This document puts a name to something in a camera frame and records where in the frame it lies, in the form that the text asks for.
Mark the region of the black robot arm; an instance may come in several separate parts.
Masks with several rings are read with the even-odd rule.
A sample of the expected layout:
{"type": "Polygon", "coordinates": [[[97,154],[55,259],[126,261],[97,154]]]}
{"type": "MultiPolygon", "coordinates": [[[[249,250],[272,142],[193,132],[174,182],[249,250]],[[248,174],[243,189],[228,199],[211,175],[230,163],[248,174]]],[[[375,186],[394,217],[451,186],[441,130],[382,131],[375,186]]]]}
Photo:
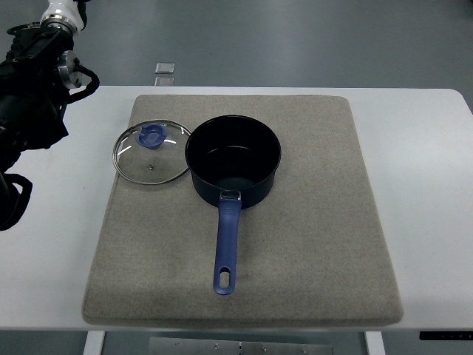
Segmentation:
{"type": "Polygon", "coordinates": [[[1,63],[1,230],[17,224],[33,190],[28,179],[8,169],[22,152],[49,149],[66,137],[67,106],[100,85],[73,54],[68,24],[44,21],[7,32],[13,43],[1,63]]]}

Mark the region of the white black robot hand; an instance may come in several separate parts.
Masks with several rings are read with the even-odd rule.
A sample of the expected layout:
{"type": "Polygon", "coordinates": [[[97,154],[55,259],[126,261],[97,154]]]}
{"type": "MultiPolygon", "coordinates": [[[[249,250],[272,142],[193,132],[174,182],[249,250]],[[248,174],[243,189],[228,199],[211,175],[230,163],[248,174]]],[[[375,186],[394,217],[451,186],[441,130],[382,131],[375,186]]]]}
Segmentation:
{"type": "Polygon", "coordinates": [[[78,36],[87,25],[86,5],[88,1],[49,1],[48,8],[41,16],[41,26],[63,27],[72,36],[78,36]]]}

